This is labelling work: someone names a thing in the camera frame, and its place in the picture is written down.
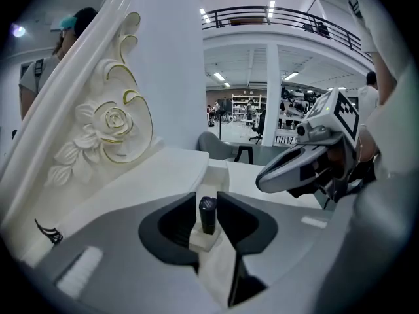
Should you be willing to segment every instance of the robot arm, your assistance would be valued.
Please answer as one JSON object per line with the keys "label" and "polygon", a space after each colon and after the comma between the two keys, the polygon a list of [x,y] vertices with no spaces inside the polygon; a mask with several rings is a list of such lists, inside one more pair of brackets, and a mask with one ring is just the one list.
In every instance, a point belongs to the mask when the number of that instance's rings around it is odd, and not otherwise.
{"label": "robot arm", "polygon": [[[333,201],[345,195],[348,177],[356,166],[359,114],[340,91],[321,96],[306,120],[297,126],[297,144],[273,159],[257,176],[267,193],[288,190],[298,197],[322,190]],[[327,157],[331,148],[344,152],[344,167],[336,170]]]}

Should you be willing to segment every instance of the black metal railing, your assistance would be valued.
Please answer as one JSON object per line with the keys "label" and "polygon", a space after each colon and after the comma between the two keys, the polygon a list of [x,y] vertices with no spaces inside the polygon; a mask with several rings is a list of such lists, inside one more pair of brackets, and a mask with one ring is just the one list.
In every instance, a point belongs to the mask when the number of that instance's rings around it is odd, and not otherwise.
{"label": "black metal railing", "polygon": [[371,56],[361,51],[361,40],[350,31],[318,16],[299,10],[268,6],[239,6],[212,10],[202,16],[202,29],[242,25],[282,25],[323,36],[338,42],[370,61]]}

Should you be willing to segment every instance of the backpack strap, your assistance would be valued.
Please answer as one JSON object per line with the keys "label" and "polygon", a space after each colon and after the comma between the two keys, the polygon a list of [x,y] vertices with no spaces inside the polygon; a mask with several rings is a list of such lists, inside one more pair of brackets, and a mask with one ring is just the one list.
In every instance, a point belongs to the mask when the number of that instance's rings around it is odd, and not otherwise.
{"label": "backpack strap", "polygon": [[37,60],[35,63],[34,75],[35,75],[35,84],[37,87],[37,94],[39,93],[39,80],[41,79],[43,65],[44,65],[43,58]]}

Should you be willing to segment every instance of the shelving unit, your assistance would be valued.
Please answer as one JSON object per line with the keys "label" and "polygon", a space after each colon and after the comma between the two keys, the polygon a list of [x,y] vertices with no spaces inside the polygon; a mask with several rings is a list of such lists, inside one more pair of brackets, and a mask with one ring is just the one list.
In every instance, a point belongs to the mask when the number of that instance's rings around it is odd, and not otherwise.
{"label": "shelving unit", "polygon": [[253,99],[253,108],[255,113],[252,116],[256,116],[258,113],[261,113],[263,109],[266,108],[266,103],[268,98],[264,96],[235,96],[232,95],[232,104],[233,104],[233,115],[239,116],[240,119],[246,112],[246,105],[249,102],[249,98]]}

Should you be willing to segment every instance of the white pillar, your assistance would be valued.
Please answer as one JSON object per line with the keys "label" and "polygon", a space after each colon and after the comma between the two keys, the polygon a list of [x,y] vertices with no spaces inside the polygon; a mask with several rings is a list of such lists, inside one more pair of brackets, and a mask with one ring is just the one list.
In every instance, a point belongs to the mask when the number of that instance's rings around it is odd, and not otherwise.
{"label": "white pillar", "polygon": [[268,66],[268,104],[266,105],[262,145],[271,147],[275,141],[281,105],[281,71],[276,44],[267,44],[266,60]]}
{"label": "white pillar", "polygon": [[199,0],[132,0],[130,11],[141,24],[128,60],[154,132],[169,146],[195,149],[207,130]]}

